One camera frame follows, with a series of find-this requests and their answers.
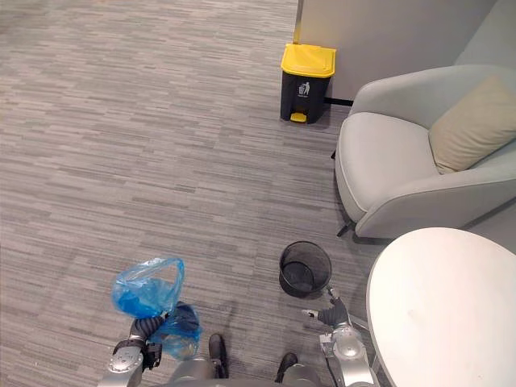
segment mesh wastebasket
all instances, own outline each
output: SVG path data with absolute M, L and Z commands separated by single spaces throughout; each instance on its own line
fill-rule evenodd
M 306 297 L 322 290 L 331 277 L 330 257 L 317 244 L 299 241 L 280 258 L 280 285 L 289 295 Z
M 281 118 L 314 123 L 323 114 L 324 96 L 335 73 L 333 48 L 286 44 L 281 60 Z

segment round table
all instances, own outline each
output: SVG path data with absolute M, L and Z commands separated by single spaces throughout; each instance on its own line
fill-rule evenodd
M 449 228 L 405 234 L 372 268 L 367 311 L 393 387 L 516 386 L 516 255 L 502 246 Z

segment blue plastic bag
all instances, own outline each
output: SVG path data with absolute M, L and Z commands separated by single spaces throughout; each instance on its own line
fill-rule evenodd
M 163 351 L 174 358 L 186 360 L 196 355 L 201 333 L 201 324 L 194 308 L 179 301 L 171 315 L 149 340 L 162 343 Z
M 153 277 L 169 266 L 177 270 L 173 283 Z M 121 272 L 113 284 L 111 300 L 133 317 L 156 317 L 174 309 L 184 278 L 185 264 L 181 259 L 154 258 Z

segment chair armrest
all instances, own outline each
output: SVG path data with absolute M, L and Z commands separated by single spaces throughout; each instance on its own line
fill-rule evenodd
M 469 90 L 494 73 L 513 83 L 516 72 L 468 64 L 373 81 L 359 90 L 350 115 L 361 111 L 384 114 L 430 129 Z
M 468 169 L 388 192 L 356 224 L 358 236 L 396 238 L 424 227 L 459 228 L 516 197 L 516 167 Z

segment white wall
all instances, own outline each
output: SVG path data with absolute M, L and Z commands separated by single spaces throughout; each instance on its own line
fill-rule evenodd
M 499 0 L 456 62 L 516 69 L 516 0 Z
M 453 65 L 495 0 L 304 0 L 303 44 L 337 48 L 328 96 L 367 82 Z

